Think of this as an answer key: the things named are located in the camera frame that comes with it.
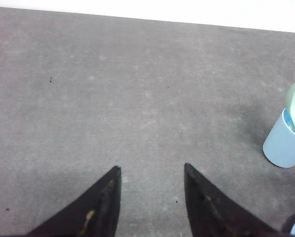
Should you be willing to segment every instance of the white wall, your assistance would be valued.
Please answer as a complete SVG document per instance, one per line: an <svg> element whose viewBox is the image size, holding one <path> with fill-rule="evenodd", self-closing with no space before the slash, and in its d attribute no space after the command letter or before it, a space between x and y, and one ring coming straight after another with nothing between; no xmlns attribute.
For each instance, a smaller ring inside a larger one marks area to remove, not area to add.
<svg viewBox="0 0 295 237"><path fill-rule="evenodd" d="M0 0L0 6L295 32L295 0Z"/></svg>

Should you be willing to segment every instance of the floor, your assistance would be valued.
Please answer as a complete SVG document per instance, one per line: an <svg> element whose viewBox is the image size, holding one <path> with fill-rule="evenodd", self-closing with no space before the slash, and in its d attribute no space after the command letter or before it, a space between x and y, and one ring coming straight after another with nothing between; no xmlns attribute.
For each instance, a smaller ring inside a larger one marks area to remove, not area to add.
<svg viewBox="0 0 295 237"><path fill-rule="evenodd" d="M295 166L262 144L295 81L295 34L0 8L0 235L112 166L117 237L190 237L183 168L281 230Z"/></svg>

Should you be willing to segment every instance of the gray carpet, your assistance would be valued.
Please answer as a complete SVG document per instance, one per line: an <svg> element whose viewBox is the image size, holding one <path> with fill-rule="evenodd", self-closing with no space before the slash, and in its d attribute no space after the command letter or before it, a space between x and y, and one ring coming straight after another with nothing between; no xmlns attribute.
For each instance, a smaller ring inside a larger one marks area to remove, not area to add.
<svg viewBox="0 0 295 237"><path fill-rule="evenodd" d="M295 34L0 8L0 235L23 234L112 166L117 237L190 237L190 162L280 230L295 167L262 153L295 81Z"/></svg>

